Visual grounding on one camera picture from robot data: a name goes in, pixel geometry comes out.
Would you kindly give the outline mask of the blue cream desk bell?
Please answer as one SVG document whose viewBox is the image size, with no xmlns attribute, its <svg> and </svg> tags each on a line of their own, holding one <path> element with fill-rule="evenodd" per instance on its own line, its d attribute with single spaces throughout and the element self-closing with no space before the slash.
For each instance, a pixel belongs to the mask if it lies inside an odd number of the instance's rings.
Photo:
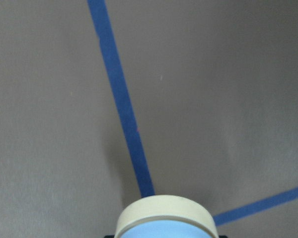
<svg viewBox="0 0 298 238">
<path fill-rule="evenodd" d="M 154 195 L 127 206 L 116 238 L 218 238 L 211 214 L 199 203 L 176 195 Z"/>
</svg>

